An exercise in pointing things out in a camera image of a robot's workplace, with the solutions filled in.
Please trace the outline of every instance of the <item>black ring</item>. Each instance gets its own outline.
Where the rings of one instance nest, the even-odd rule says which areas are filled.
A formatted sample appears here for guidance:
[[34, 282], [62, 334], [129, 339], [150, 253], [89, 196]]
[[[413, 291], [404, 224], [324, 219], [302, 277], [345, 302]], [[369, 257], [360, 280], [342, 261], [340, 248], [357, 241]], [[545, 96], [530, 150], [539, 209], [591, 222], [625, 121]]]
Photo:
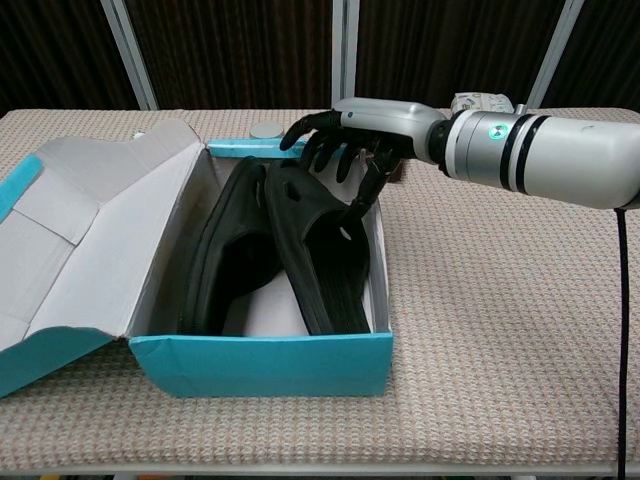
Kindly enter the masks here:
[[538, 133], [538, 129], [540, 125], [544, 123], [544, 121], [549, 118], [546, 115], [538, 117], [529, 131], [527, 135], [524, 137], [522, 142], [522, 146], [520, 147], [520, 153], [518, 154], [518, 163], [516, 164], [516, 188], [520, 193], [524, 193], [527, 195], [527, 191], [524, 188], [524, 167], [527, 164], [527, 156], [529, 155], [529, 148], [531, 147], [531, 142], [533, 142], [533, 138]]
[[504, 142], [504, 149], [502, 150], [502, 156], [500, 157], [500, 183], [502, 184], [502, 188], [505, 190], [509, 190], [511, 187], [509, 186], [509, 159], [511, 158], [511, 152], [513, 150], [513, 144], [516, 141], [516, 137], [522, 128], [522, 125], [531, 118], [531, 114], [521, 116], [516, 123], [513, 124], [513, 128], [507, 137], [507, 140]]

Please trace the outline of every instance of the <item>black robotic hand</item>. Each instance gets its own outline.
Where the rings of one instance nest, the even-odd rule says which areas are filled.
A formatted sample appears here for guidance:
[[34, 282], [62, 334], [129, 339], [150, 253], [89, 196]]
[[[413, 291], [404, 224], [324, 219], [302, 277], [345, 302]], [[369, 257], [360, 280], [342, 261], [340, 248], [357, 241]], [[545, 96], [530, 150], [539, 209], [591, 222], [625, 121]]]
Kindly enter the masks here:
[[316, 130], [302, 151], [300, 166], [309, 169], [313, 165], [314, 170], [320, 172], [327, 166], [336, 150], [345, 145], [336, 173], [339, 183], [347, 178], [353, 160], [362, 149], [373, 153], [358, 195], [343, 219], [350, 221], [367, 213], [400, 161], [413, 155], [411, 144], [406, 137], [388, 132], [343, 127], [340, 124], [341, 115], [341, 112], [330, 110], [301, 118], [284, 135], [280, 149], [288, 150], [302, 135]]

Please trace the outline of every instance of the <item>teal stripe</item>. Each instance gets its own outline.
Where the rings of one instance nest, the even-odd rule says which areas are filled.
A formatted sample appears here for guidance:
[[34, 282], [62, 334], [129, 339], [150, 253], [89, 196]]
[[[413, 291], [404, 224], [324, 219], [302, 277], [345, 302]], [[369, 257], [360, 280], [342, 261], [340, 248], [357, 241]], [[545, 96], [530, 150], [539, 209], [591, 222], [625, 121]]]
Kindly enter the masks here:
[[0, 222], [2, 222], [29, 185], [42, 171], [42, 161], [35, 155], [27, 155], [9, 176], [0, 183]]
[[286, 152], [280, 150], [280, 138], [212, 138], [209, 153], [219, 158], [300, 158], [306, 140], [298, 140]]

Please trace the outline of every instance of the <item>small round object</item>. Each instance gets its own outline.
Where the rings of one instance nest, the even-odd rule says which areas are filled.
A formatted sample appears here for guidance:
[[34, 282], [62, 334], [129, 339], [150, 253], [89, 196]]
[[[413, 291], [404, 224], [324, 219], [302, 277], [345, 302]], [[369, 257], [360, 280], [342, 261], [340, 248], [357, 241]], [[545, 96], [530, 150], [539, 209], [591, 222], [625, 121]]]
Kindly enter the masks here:
[[272, 121], [256, 123], [249, 130], [251, 138], [279, 138], [283, 133], [282, 125]]

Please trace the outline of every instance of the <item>dark curtain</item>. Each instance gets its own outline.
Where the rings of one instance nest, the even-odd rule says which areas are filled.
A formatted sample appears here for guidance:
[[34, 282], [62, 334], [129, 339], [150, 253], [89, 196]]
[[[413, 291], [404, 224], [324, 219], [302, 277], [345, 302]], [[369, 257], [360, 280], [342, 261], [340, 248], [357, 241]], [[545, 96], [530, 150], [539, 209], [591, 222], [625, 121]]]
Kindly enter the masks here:
[[160, 108], [331, 103], [331, 0], [127, 0]]
[[640, 1], [584, 3], [542, 106], [640, 111]]
[[0, 1], [0, 116], [16, 108], [138, 108], [99, 1]]
[[456, 92], [525, 103], [560, 0], [361, 0], [356, 94], [448, 107]]

